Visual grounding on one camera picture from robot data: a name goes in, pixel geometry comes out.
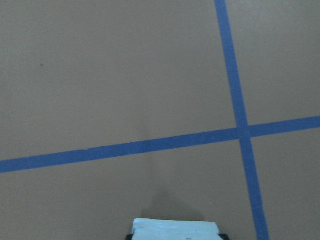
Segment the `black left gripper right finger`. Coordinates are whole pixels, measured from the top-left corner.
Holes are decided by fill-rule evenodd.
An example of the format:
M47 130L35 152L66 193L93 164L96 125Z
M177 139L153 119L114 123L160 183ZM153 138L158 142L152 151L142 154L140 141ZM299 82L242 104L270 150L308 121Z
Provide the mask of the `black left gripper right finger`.
M219 237L222 239L222 240L229 240L229 236L227 234L219 234Z

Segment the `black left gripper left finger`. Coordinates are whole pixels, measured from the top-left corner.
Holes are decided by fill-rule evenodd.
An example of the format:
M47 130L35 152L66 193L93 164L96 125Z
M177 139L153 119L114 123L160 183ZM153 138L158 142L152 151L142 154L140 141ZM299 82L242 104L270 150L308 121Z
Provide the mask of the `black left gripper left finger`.
M125 238L125 240L132 240L133 239L133 235L132 234L128 234Z

